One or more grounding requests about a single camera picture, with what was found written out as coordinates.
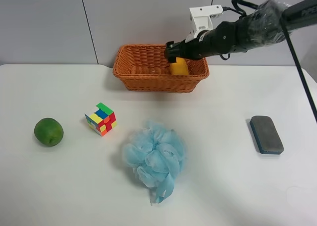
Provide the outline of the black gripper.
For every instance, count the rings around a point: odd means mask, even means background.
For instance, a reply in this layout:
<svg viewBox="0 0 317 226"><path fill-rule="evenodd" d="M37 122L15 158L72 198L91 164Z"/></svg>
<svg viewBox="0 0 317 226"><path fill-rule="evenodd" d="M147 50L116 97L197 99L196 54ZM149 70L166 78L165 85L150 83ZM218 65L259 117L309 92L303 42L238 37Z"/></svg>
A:
<svg viewBox="0 0 317 226"><path fill-rule="evenodd" d="M236 46L236 25L222 22L215 29L201 32L195 39L174 44L165 44L164 57L168 62L176 62L177 57L200 60L205 57L231 53Z"/></svg>

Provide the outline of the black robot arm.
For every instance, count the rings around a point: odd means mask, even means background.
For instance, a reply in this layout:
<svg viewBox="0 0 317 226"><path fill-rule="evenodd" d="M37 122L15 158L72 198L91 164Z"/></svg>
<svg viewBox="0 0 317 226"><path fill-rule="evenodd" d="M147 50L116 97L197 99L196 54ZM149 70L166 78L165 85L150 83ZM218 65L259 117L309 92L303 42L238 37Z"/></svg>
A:
<svg viewBox="0 0 317 226"><path fill-rule="evenodd" d="M317 0L304 0L288 6L274 0L256 5L231 0L233 7L210 5L190 9L192 30L181 42L167 42L164 56L169 63L178 57L201 60L220 56L228 60L232 53L290 42L293 30L315 25Z"/></svg>

